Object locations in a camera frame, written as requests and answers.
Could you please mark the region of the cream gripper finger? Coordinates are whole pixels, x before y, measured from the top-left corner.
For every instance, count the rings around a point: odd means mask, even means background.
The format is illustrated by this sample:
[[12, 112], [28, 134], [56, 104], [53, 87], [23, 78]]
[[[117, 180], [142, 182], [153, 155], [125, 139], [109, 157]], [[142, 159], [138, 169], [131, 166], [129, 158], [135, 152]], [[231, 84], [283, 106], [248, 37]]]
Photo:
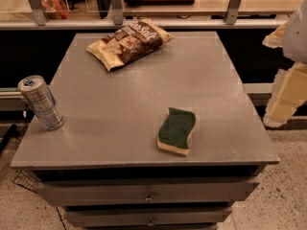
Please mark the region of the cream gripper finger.
[[296, 62], [290, 69], [279, 69], [272, 84], [263, 123], [281, 127], [307, 102], [307, 64]]
[[282, 48], [283, 47], [283, 37], [285, 34], [286, 25], [282, 24], [277, 27], [272, 33], [266, 35], [262, 44], [269, 48]]

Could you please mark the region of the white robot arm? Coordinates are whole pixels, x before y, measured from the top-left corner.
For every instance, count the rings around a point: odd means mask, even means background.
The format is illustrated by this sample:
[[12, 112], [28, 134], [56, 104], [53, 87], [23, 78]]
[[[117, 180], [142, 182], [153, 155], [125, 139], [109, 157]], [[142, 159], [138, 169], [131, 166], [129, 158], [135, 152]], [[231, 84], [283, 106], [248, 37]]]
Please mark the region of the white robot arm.
[[307, 0], [262, 44], [281, 48], [283, 56], [294, 62], [289, 70], [277, 71], [263, 118], [267, 127], [281, 127], [307, 101]]

